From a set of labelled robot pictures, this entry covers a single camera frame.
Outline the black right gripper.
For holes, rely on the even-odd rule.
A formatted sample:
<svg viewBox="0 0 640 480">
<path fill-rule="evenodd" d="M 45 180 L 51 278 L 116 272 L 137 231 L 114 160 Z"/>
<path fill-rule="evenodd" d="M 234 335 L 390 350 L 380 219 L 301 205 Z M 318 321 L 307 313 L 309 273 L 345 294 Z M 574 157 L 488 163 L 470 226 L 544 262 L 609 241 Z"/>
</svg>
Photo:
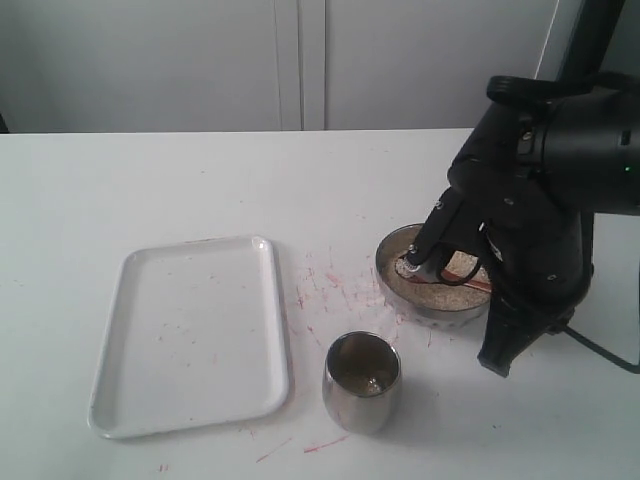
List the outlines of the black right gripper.
<svg viewBox="0 0 640 480">
<path fill-rule="evenodd" d="M 552 125 L 568 101 L 536 114 L 492 104 L 447 173 L 450 183 L 407 251 L 407 267 L 435 275 L 456 251 L 492 282 L 477 359 L 499 376 L 546 330 L 562 330 L 592 275 L 583 235 L 591 225 L 551 188 Z"/>
</svg>

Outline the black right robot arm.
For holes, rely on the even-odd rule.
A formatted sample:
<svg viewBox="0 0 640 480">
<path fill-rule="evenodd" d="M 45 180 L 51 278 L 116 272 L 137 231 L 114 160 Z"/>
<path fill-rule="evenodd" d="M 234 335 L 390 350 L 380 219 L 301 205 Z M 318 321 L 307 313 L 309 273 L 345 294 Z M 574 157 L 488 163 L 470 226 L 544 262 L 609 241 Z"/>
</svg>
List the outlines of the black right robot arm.
<svg viewBox="0 0 640 480">
<path fill-rule="evenodd" d="M 442 284 L 455 252 L 476 258 L 491 282 L 478 360 L 500 376 L 541 336 L 570 332 L 594 272 L 595 215 L 639 212 L 639 81 L 601 69 L 622 9 L 583 4 L 556 80 L 489 80 L 490 106 L 404 255 Z"/>
</svg>

